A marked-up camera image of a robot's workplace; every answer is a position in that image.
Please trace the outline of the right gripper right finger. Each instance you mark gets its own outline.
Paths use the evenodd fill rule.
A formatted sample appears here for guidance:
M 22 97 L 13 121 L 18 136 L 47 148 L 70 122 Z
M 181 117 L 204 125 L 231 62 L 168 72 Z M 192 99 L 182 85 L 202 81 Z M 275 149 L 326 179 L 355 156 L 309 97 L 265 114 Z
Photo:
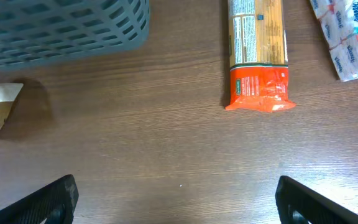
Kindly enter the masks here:
M 342 207 L 289 176 L 278 181 L 275 201 L 280 222 L 296 223 L 358 223 L 358 214 Z

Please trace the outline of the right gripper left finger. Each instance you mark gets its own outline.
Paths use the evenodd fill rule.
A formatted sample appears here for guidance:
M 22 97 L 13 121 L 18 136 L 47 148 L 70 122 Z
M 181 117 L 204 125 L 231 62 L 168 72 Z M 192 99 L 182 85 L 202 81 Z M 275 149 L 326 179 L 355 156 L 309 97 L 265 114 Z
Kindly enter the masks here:
M 0 210 L 0 223 L 72 224 L 79 192 L 68 174 Z

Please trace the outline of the orange spaghetti package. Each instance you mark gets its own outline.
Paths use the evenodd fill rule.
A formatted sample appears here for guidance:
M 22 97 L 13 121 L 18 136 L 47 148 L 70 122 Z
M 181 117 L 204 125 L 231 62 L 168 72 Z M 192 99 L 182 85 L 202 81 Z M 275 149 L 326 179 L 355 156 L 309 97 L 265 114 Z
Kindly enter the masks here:
M 231 99 L 227 110 L 289 110 L 282 0 L 228 0 Z

